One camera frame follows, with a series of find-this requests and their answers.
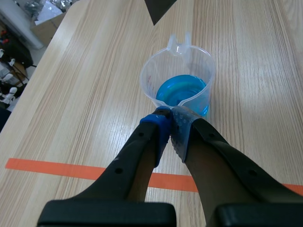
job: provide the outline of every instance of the plastic measuring cup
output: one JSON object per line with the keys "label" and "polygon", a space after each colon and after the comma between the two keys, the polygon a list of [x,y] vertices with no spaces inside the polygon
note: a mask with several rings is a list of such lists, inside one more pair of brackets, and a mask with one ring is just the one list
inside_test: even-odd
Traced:
{"label": "plastic measuring cup", "polygon": [[191,35],[185,34],[185,42],[177,43],[171,35],[167,48],[158,51],[143,66],[140,74],[140,86],[156,107],[170,106],[157,99],[157,92],[164,82],[179,75],[190,75],[201,79],[205,87],[197,94],[181,100],[179,106],[186,106],[196,113],[205,116],[210,100],[215,67],[211,55],[205,50],[191,45]]}

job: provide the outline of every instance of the floor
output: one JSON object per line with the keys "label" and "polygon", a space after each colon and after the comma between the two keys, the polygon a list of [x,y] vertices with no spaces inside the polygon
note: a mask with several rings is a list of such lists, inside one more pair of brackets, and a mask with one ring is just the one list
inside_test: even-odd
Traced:
{"label": "floor", "polygon": [[[33,58],[33,62],[34,62],[34,65],[38,65],[38,63],[40,62],[44,52],[46,51],[46,47],[43,47],[41,48],[40,50],[35,50],[35,49],[30,49],[29,48],[29,51],[32,55],[32,58]],[[32,77],[32,75],[34,74],[34,71],[35,71],[36,68],[34,67],[29,67],[27,68],[27,77],[30,79]],[[13,111],[17,102],[18,102],[19,98],[16,98],[10,105],[9,107],[7,108],[7,110],[9,111]]]}

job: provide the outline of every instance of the black object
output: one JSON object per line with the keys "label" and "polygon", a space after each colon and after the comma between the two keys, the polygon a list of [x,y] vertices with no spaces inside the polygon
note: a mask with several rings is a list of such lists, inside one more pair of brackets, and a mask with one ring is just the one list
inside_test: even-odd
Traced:
{"label": "black object", "polygon": [[23,84],[20,87],[16,87],[14,85],[11,85],[11,84],[8,84],[8,83],[5,83],[5,82],[0,82],[0,92],[4,95],[7,95],[9,93],[9,90],[12,87],[15,87],[15,88],[17,88],[17,92],[14,94],[14,97],[18,98],[22,95],[22,92],[24,91],[26,86],[27,86],[27,84]]}
{"label": "black object", "polygon": [[162,18],[177,0],[145,0],[153,25]]}
{"label": "black object", "polygon": [[5,61],[15,59],[16,62],[23,64],[24,68],[28,68],[33,65],[33,59],[29,50],[10,32],[1,31],[2,44],[0,48],[4,50],[3,58]]}
{"label": "black object", "polygon": [[10,111],[0,108],[0,132],[2,131],[6,121],[9,119]]}
{"label": "black object", "polygon": [[[172,118],[170,110],[154,114]],[[144,203],[160,139],[158,124],[141,122],[89,188],[46,204],[38,226],[176,226],[172,205]],[[303,226],[303,197],[231,147],[203,119],[191,125],[185,164],[198,188],[208,227]]]}

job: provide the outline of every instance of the screw hole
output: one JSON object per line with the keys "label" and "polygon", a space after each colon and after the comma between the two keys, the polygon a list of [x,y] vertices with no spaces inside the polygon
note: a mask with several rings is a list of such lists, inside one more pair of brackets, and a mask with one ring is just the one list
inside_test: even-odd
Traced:
{"label": "screw hole", "polygon": [[249,170],[248,173],[249,173],[250,175],[252,175],[252,176],[257,176],[257,175],[258,175],[257,172],[254,171],[254,170],[252,170],[252,169]]}
{"label": "screw hole", "polygon": [[121,168],[115,169],[116,174],[121,174],[122,172],[123,172],[123,169],[121,169]]}

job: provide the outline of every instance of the clear plastic cup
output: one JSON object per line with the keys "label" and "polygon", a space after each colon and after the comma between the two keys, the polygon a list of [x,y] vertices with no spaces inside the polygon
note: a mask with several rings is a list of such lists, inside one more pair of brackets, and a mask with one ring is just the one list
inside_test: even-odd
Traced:
{"label": "clear plastic cup", "polygon": [[181,100],[178,104],[205,116],[215,75],[214,61],[208,52],[191,45],[189,32],[185,34],[183,44],[177,43],[176,36],[171,35],[167,48],[157,52],[144,64],[140,74],[140,86],[156,107],[164,105],[172,108],[173,106],[156,97],[162,84],[178,75],[191,75],[205,83],[205,87],[199,93]]}

